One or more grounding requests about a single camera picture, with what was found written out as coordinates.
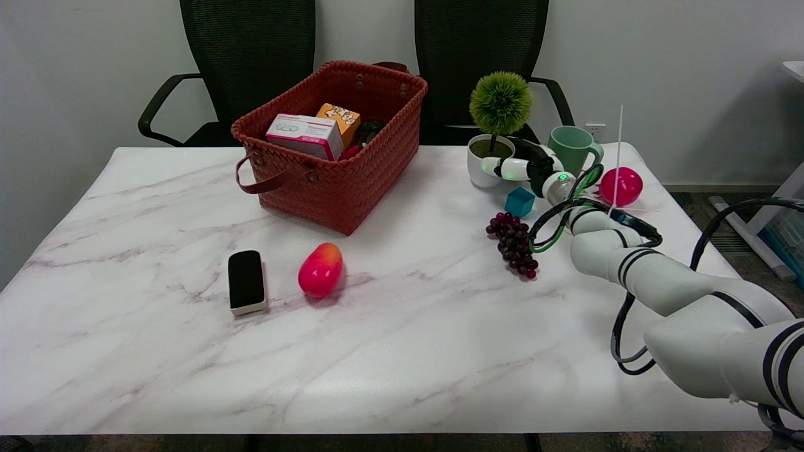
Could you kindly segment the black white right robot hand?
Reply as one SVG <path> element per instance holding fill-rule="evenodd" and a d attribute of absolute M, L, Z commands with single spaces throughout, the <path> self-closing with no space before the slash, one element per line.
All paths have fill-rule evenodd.
<path fill-rule="evenodd" d="M 506 158 L 486 157 L 481 160 L 481 169 L 487 175 L 511 182 L 528 182 L 531 191 L 543 198 L 543 185 L 555 173 L 565 171 L 563 164 L 548 146 L 511 137 L 514 154 Z"/>

